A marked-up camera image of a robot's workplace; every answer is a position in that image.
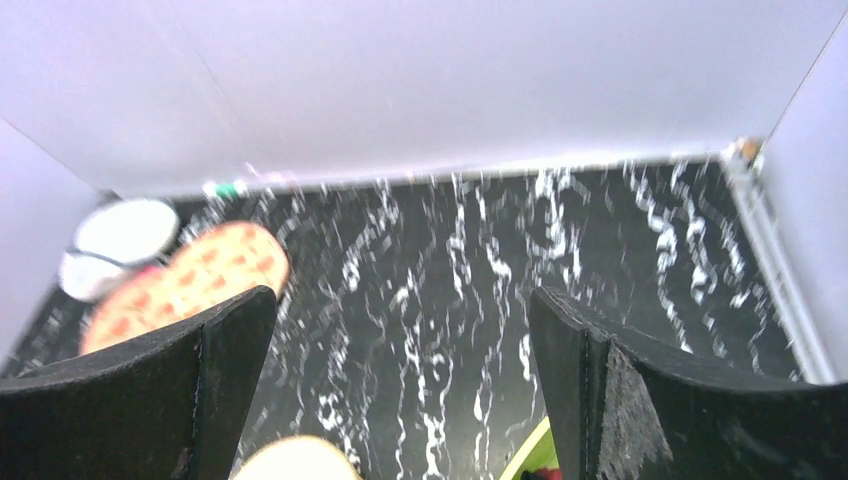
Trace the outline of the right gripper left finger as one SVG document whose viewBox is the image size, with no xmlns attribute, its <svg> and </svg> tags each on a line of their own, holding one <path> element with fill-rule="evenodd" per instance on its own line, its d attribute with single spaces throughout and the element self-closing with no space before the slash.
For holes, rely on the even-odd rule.
<svg viewBox="0 0 848 480">
<path fill-rule="evenodd" d="M 225 479 L 276 325 L 258 286 L 1 383 L 5 479 Z"/>
</svg>

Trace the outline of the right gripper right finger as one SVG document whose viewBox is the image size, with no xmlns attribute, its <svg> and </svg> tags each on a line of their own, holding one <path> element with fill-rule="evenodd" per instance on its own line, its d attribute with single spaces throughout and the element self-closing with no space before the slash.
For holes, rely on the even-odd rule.
<svg viewBox="0 0 848 480">
<path fill-rule="evenodd" d="M 536 289 L 528 322 L 567 479 L 843 479 L 847 387 L 685 352 Z"/>
</svg>

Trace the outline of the bright red black-trimmed bra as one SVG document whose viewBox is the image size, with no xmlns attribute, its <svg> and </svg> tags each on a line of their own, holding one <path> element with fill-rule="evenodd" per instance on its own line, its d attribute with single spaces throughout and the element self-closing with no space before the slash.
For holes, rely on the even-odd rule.
<svg viewBox="0 0 848 480">
<path fill-rule="evenodd" d="M 524 471 L 522 480 L 562 480 L 562 473 L 558 468 L 540 468 L 534 471 Z"/>
</svg>

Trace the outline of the white mesh laundry bag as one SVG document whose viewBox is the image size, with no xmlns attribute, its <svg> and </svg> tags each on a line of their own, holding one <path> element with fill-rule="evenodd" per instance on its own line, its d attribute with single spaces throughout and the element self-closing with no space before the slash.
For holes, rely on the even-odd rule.
<svg viewBox="0 0 848 480">
<path fill-rule="evenodd" d="M 360 480 L 344 453 L 329 441 L 297 435 L 274 441 L 257 451 L 234 474 L 235 480 Z"/>
</svg>

